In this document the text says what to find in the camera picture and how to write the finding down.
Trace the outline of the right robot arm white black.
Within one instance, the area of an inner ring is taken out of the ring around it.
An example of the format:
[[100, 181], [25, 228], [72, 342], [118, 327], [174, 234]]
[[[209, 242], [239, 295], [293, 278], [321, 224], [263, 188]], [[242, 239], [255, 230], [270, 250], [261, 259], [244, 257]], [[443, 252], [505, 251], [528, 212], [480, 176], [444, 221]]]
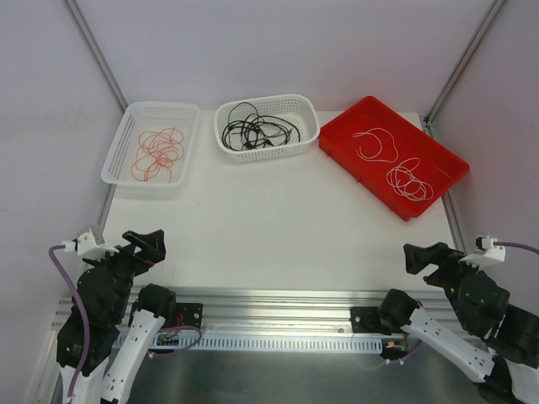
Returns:
[[453, 363], [489, 403], [538, 401], [538, 316], [510, 304], [485, 267], [503, 263], [510, 242], [477, 237], [476, 250], [465, 254], [443, 242], [429, 247], [406, 244], [405, 269], [435, 271], [424, 282], [444, 290], [462, 329], [485, 345], [478, 348], [443, 327], [402, 290], [390, 289], [377, 308], [379, 325], [417, 338]]

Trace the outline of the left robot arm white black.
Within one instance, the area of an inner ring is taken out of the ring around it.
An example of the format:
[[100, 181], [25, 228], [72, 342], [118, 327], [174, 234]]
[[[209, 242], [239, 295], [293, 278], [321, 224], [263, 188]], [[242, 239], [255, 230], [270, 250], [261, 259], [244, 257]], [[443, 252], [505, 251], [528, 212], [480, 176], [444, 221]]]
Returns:
[[166, 258], [163, 230], [122, 237], [124, 246], [110, 246], [88, 228], [48, 251], [72, 293], [71, 312], [56, 337], [65, 403], [127, 402], [154, 335], [176, 320], [174, 292], [150, 284], [140, 290], [119, 352], [112, 352], [135, 277]]

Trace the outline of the red plastic tray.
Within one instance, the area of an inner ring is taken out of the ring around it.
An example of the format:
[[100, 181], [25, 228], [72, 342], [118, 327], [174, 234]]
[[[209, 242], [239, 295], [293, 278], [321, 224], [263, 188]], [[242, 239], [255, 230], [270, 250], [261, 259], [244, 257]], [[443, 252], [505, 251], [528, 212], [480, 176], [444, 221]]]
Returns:
[[469, 165], [373, 96], [330, 120], [319, 147], [403, 221], [420, 217]]

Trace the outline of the clear white rectangular basket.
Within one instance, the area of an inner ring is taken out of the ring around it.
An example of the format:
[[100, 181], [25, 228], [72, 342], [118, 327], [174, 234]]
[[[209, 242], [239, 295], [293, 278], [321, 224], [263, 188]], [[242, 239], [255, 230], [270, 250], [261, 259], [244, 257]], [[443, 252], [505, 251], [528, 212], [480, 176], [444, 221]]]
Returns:
[[130, 104], [110, 146], [101, 178], [132, 189], [173, 189], [185, 179], [199, 129], [195, 104]]

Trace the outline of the white perforated rounded basket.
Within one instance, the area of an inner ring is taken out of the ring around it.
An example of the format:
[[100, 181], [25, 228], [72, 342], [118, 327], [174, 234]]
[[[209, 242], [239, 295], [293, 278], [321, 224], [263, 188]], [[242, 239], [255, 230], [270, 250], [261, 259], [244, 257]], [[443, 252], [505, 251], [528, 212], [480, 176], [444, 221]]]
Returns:
[[214, 113], [213, 127], [217, 145], [237, 163], [302, 153], [321, 131], [312, 102], [299, 94], [228, 102]]

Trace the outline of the aluminium mounting rail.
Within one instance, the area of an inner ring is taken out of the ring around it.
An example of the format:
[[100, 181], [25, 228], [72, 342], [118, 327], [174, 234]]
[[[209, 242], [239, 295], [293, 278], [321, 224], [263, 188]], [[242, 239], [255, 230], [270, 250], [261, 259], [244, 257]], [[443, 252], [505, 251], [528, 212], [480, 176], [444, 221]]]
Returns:
[[300, 291], [171, 287], [180, 303], [203, 305], [206, 334], [349, 337], [350, 308], [378, 306], [380, 290]]

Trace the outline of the left aluminium frame post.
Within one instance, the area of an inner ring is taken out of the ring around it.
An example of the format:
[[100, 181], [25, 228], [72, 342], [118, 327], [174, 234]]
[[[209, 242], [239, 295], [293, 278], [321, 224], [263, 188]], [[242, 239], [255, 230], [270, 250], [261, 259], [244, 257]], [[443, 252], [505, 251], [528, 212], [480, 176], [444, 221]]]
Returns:
[[99, 43], [96, 40], [93, 31], [76, 0], [64, 0], [62, 2], [66, 7], [70, 18], [77, 29], [77, 32], [81, 35], [83, 43], [87, 47], [89, 54], [93, 58], [96, 66], [98, 67], [104, 83], [106, 84], [109, 92], [111, 93], [114, 101], [118, 105], [119, 109], [124, 112], [128, 106], [125, 96], [117, 82], [113, 71], [111, 70], [109, 63], [100, 49]]

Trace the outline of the aluminium frame post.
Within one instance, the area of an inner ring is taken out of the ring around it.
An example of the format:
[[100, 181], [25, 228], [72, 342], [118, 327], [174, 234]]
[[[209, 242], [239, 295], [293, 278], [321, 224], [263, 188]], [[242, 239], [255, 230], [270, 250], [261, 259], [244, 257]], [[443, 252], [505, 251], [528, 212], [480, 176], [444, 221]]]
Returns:
[[83, 43], [87, 47], [89, 54], [93, 58], [96, 66], [98, 67], [104, 83], [106, 84], [109, 92], [111, 93], [114, 101], [118, 105], [119, 109], [124, 112], [128, 106], [125, 96], [117, 82], [113, 71], [111, 70], [109, 63], [100, 49], [99, 43], [96, 40], [93, 31], [76, 0], [64, 0], [62, 2], [66, 7], [70, 18], [77, 29], [77, 32], [81, 35]]
[[449, 77], [443, 84], [439, 94], [436, 96], [432, 107], [423, 119], [424, 128], [431, 131], [438, 114], [446, 104], [457, 84], [462, 79], [474, 56], [478, 53], [482, 43], [488, 37], [490, 30], [501, 16], [504, 8], [508, 5], [508, 0], [494, 0], [488, 5], [484, 15], [481, 17], [478, 26], [473, 31], [470, 40], [467, 42], [462, 54], [452, 68]]

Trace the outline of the right aluminium frame post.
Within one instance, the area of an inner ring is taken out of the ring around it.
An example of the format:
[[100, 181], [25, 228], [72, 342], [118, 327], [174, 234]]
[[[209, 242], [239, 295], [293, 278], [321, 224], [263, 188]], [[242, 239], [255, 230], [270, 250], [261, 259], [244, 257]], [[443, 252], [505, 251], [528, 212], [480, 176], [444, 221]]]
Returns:
[[424, 128], [431, 131], [438, 114], [446, 104], [457, 84], [462, 79], [474, 56], [478, 53], [482, 43], [488, 37], [490, 30], [501, 16], [504, 8], [508, 5], [508, 0], [494, 0], [488, 5], [484, 15], [481, 17], [478, 26], [473, 31], [470, 40], [467, 42], [462, 54], [452, 68], [449, 77], [443, 84], [439, 94], [436, 96], [432, 107], [423, 119]]

